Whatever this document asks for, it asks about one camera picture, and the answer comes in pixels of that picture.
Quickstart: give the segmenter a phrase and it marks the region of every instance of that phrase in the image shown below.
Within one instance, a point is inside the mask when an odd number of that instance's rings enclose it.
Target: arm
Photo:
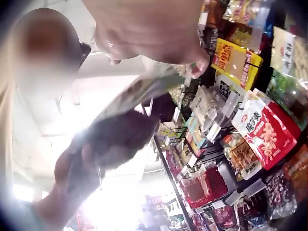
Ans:
[[[41,221],[44,230],[61,230],[76,213],[79,206],[98,188],[99,179],[97,170],[91,160],[84,157],[89,156],[90,148],[83,148],[82,156],[84,162],[85,180],[81,180],[78,187],[68,190],[68,171],[72,162],[72,155],[76,152],[73,145],[65,150],[57,160],[55,166],[56,183],[50,194],[44,199],[33,204],[34,212]]]

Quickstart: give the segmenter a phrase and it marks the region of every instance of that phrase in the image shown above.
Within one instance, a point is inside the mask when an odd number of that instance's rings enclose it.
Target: ceiling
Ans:
[[[80,0],[36,0],[25,12],[44,6],[64,14],[76,29],[80,42],[91,44],[95,21]],[[17,90],[13,104],[14,170],[29,181],[53,178],[55,162],[75,132],[87,127],[152,64],[152,60],[136,57],[112,66],[105,55],[95,53],[87,57],[73,85],[60,100],[33,102]],[[140,180],[146,164],[151,165],[155,160],[152,150],[146,147],[106,177],[128,175]]]

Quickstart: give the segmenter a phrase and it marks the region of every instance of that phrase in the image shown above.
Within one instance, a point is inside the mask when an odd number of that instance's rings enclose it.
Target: snack package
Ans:
[[[205,198],[208,202],[228,192],[228,187],[214,161],[201,166],[198,174]]]
[[[261,63],[260,56],[226,40],[217,40],[212,67],[245,91],[250,90]]]
[[[118,95],[94,120],[94,122],[111,116],[123,114],[151,98],[161,96],[184,82],[177,70],[166,63],[156,63],[145,74],[135,79],[130,86]]]
[[[304,144],[300,150],[283,166],[288,180],[291,180],[294,194],[298,202],[307,196],[308,152]]]
[[[237,181],[243,178],[248,180],[262,169],[258,157],[240,134],[229,134],[222,143],[225,156],[235,170]]]
[[[215,89],[221,93],[224,99],[228,99],[230,93],[234,91],[237,95],[240,96],[239,100],[243,101],[246,92],[245,90],[236,84],[232,79],[225,74],[221,74],[219,71],[215,73]]]
[[[202,130],[206,131],[211,127],[212,122],[217,117],[217,111],[222,108],[224,104],[225,101],[214,88],[199,86],[196,97],[190,103],[189,107],[198,118],[203,128]]]
[[[200,150],[200,147],[204,145],[204,143],[207,141],[206,138],[201,136],[201,124],[197,117],[194,115],[194,113],[191,114],[191,117],[186,122],[186,126],[189,131],[188,135],[188,141],[189,143],[192,143],[191,139],[194,140],[196,146],[197,146],[197,152],[195,152],[196,156],[199,157],[204,150]]]
[[[293,214],[297,202],[291,182],[280,171],[266,185],[270,219],[278,219]]]
[[[198,178],[198,173],[195,172],[188,179],[181,180],[184,190],[188,198],[186,201],[191,208],[198,208],[206,203],[204,192]]]
[[[253,226],[263,226],[267,220],[267,204],[264,192],[260,191],[252,197],[238,199],[234,204],[234,211],[240,231],[248,231]]]
[[[173,178],[177,180],[178,174],[183,169],[183,164],[181,163],[180,158],[174,150],[174,147],[171,146],[169,149],[166,149],[166,160]]]
[[[215,209],[214,220],[223,229],[235,227],[236,219],[235,219],[234,209],[229,205],[219,209]]]
[[[206,27],[204,30],[198,30],[200,45],[206,52],[212,56],[215,52],[215,47],[218,38],[217,28]]]
[[[230,0],[223,19],[253,26],[260,3],[259,0]]]
[[[187,143],[185,143],[185,139],[182,139],[181,142],[176,146],[176,149],[179,152],[179,156],[183,165],[188,164],[193,152],[190,150],[190,147]]]
[[[250,145],[266,170],[272,168],[296,144],[300,129],[263,92],[248,91],[232,125]]]
[[[190,132],[186,132],[186,140],[189,143],[190,147],[192,148],[193,152],[199,157],[202,154],[202,150],[197,147],[197,144]]]
[[[271,67],[276,69],[266,93],[304,130],[307,126],[307,42],[274,27]]]

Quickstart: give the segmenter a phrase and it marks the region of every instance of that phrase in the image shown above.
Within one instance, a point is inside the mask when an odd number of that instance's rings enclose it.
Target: shrimp snack package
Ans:
[[[232,125],[266,170],[288,154],[301,132],[289,115],[258,89],[247,92]]]

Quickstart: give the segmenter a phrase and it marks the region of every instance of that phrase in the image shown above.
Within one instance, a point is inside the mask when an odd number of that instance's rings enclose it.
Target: bright window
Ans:
[[[41,199],[44,199],[45,197],[47,197],[48,194],[49,194],[49,192],[42,191],[42,192],[41,192]]]
[[[20,184],[15,184],[13,186],[13,193],[16,199],[22,200],[22,201],[33,201],[34,197],[34,191],[32,188],[20,185]]]

